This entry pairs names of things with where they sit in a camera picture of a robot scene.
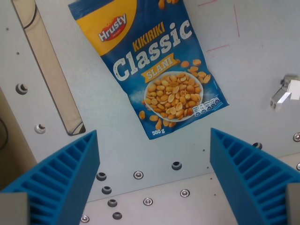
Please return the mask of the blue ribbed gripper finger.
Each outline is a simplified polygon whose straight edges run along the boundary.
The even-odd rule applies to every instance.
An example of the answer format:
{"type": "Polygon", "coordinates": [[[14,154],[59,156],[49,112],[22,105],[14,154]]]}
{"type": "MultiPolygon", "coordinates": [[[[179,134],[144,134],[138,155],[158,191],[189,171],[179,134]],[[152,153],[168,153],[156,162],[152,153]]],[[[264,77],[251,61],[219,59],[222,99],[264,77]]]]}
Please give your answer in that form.
{"type": "Polygon", "coordinates": [[[286,225],[285,190],[300,173],[225,132],[210,130],[210,164],[239,225],[286,225]]]}
{"type": "Polygon", "coordinates": [[[28,195],[31,225],[78,225],[99,165],[94,130],[45,158],[2,193],[28,195]]]}

